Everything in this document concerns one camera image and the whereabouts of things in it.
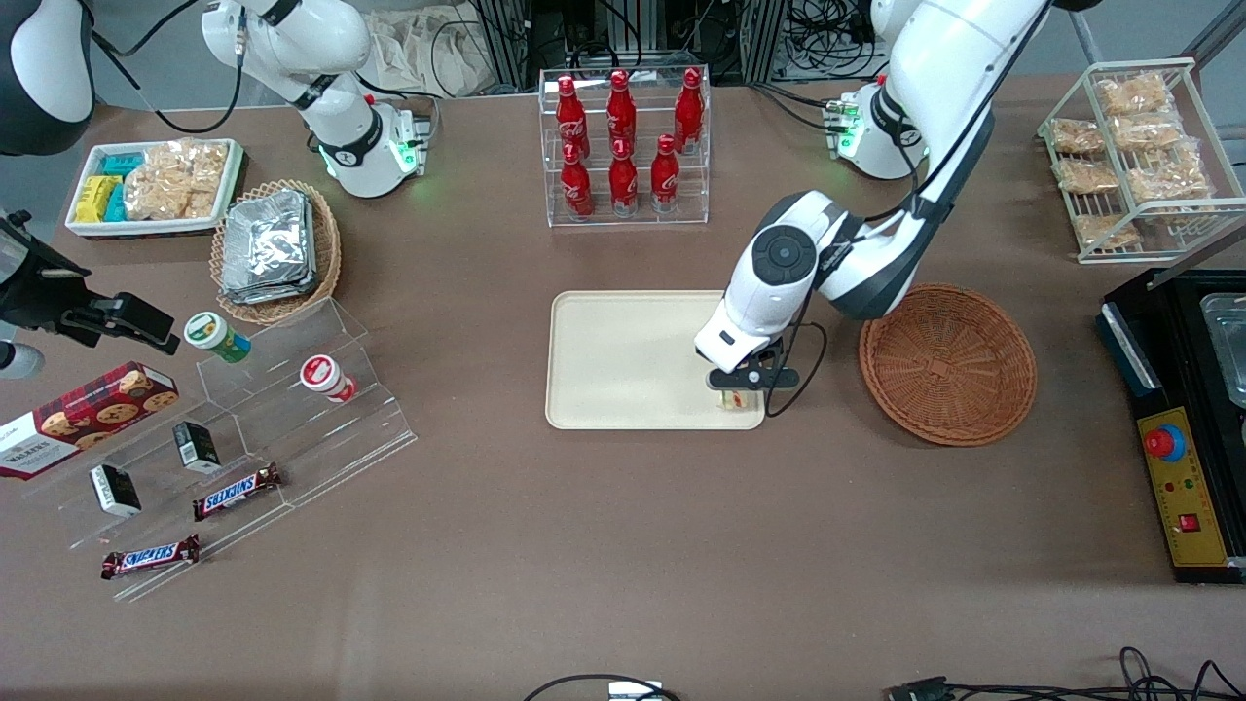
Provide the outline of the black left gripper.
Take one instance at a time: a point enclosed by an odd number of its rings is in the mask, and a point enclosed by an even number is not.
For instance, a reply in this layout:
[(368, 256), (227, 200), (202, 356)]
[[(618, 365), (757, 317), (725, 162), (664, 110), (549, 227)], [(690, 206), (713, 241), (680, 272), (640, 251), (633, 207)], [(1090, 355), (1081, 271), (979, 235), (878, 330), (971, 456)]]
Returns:
[(758, 354), (748, 356), (734, 371), (714, 369), (708, 374), (708, 387), (720, 391), (791, 390), (800, 385), (796, 369), (787, 367), (784, 339), (775, 339)]

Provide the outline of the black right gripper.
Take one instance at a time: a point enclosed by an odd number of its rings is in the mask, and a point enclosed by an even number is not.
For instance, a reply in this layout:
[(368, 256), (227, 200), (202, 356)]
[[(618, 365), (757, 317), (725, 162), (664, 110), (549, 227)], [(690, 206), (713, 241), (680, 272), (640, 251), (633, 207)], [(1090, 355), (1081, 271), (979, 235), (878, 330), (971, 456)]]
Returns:
[(2, 212), (2, 322), (71, 339), (83, 347), (96, 347), (107, 336), (174, 355), (181, 339), (174, 336), (172, 315), (132, 293), (93, 293), (91, 270), (27, 234), (30, 219), (27, 210)]

